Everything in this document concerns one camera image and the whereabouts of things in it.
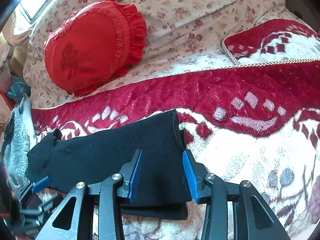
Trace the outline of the black knit pants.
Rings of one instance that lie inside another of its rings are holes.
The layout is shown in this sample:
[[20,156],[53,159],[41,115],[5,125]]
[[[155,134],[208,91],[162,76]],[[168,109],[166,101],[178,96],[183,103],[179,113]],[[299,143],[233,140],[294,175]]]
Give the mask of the black knit pants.
[[175,110],[84,137],[62,139],[60,130],[45,136],[28,154],[26,177],[52,180],[51,188],[67,193],[76,183],[100,183],[142,151],[142,170],[135,181],[126,215],[169,220],[188,217],[191,195],[182,164],[184,133]]

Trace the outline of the grey fleece jacket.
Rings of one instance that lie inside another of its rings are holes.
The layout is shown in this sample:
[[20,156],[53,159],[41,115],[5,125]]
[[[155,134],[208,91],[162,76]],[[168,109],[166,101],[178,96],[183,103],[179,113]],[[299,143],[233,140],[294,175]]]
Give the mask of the grey fleece jacket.
[[1,149],[8,181],[14,191],[30,183],[25,175],[28,167],[27,154],[36,144],[31,100],[24,94],[20,104],[10,113]]

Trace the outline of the red white plush blanket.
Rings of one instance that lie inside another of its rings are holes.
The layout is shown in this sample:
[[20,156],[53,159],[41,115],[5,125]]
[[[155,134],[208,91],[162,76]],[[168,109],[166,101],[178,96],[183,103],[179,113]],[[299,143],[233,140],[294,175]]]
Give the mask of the red white plush blanket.
[[65,139],[176,109],[195,159],[228,182],[250,180],[291,239],[319,225],[319,33],[272,19],[225,38],[226,55],[171,61],[176,72],[32,110],[40,137]]

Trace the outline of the teal plastic bag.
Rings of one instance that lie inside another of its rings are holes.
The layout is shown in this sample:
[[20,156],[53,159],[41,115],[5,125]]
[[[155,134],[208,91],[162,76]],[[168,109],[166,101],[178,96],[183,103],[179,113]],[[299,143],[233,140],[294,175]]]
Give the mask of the teal plastic bag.
[[13,76],[12,83],[6,95],[16,103],[21,103],[21,101],[25,98],[25,95],[31,95],[31,87],[22,77]]

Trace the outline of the beige curtain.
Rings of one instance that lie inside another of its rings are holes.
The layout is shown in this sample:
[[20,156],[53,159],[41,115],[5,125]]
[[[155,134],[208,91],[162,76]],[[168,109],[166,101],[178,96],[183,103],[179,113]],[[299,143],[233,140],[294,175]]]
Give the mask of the beige curtain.
[[8,18],[1,31],[1,43],[6,42],[12,51],[9,60],[10,71],[23,76],[23,66],[27,58],[27,47],[34,24],[30,24],[18,6]]

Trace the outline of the red heart ruffled pillow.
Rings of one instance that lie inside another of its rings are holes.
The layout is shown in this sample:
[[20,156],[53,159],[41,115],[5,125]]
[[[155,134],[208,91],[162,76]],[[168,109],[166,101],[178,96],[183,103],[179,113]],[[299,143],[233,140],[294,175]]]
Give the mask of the red heart ruffled pillow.
[[49,34],[44,64],[57,87],[75,96],[90,94],[141,61],[146,35],[135,5],[95,2]]

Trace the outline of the floral beige quilt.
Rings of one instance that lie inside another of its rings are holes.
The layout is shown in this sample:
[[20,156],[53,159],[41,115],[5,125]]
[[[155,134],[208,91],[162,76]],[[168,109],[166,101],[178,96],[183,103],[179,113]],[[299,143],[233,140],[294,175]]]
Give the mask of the floral beige quilt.
[[[102,0],[53,0],[31,33],[23,77],[31,87],[33,108],[51,108],[74,101],[49,78],[43,61],[48,35],[75,11]],[[116,0],[134,4],[146,21],[147,37],[140,64],[99,91],[201,69],[231,65],[221,41],[265,21],[295,20],[285,0]]]

